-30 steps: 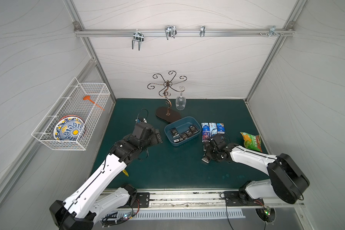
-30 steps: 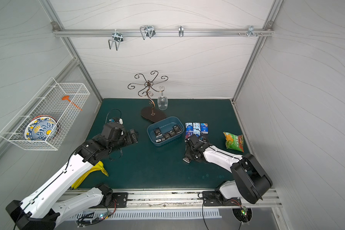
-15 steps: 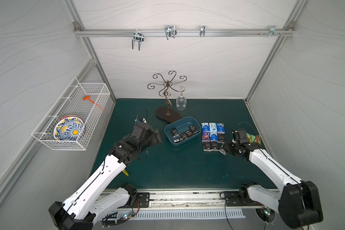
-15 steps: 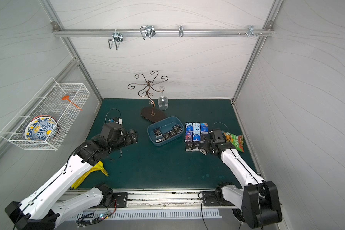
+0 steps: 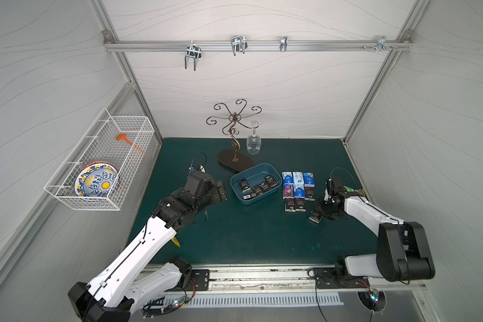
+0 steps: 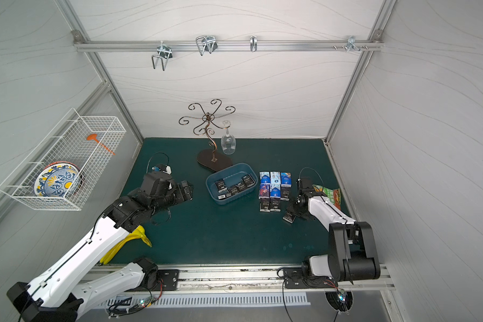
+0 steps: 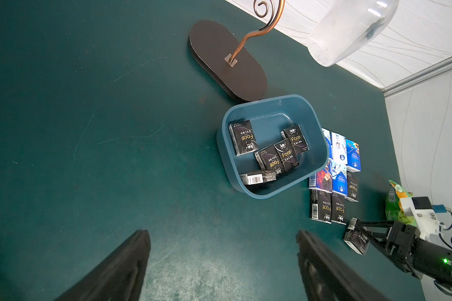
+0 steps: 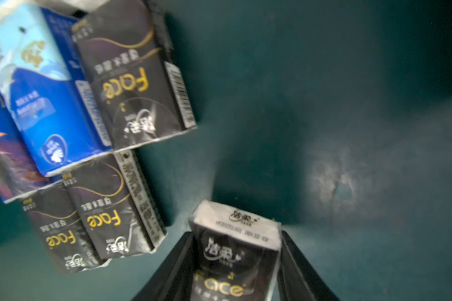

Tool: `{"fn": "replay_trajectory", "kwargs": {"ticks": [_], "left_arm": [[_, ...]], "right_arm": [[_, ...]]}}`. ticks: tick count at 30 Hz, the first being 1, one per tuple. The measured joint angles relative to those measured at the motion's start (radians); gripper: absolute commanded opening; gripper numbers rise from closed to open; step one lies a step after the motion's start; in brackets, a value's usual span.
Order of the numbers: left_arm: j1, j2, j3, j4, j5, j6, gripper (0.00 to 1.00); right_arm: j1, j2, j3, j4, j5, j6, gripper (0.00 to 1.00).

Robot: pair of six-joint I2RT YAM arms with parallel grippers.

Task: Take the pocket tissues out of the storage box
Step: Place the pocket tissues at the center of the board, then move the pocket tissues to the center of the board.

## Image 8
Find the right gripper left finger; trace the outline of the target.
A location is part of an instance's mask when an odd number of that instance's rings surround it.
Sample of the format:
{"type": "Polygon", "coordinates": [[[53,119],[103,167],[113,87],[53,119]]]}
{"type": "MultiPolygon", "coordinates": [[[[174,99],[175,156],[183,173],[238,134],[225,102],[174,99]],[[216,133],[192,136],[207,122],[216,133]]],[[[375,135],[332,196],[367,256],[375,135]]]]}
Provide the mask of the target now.
{"type": "Polygon", "coordinates": [[[190,300],[194,270],[193,234],[186,232],[133,299],[190,300]]]}

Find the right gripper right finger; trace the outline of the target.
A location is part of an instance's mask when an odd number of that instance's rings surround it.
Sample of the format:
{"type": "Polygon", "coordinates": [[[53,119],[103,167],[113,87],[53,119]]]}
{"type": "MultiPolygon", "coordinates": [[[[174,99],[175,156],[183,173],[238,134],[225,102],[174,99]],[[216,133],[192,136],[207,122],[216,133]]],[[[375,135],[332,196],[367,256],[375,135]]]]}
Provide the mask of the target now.
{"type": "Polygon", "coordinates": [[[277,284],[281,300],[339,301],[285,231],[277,284]]]}

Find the dark blue tissue pack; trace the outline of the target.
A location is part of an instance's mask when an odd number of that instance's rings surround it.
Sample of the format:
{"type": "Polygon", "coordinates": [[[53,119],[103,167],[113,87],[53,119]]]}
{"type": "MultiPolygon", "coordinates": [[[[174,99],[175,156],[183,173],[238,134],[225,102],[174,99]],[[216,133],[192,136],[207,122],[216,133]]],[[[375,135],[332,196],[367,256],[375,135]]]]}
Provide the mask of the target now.
{"type": "Polygon", "coordinates": [[[53,183],[40,174],[0,94],[0,198],[24,198],[53,183]]]}

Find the blue pocket tissue pack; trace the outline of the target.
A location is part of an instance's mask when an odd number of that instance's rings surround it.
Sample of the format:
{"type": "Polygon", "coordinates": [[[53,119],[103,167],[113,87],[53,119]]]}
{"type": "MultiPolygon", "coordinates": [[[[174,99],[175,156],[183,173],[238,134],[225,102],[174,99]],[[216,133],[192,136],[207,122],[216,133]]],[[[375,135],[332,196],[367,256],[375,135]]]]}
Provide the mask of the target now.
{"type": "Polygon", "coordinates": [[[112,149],[70,34],[76,22],[32,1],[0,1],[0,93],[44,176],[112,149]]]}

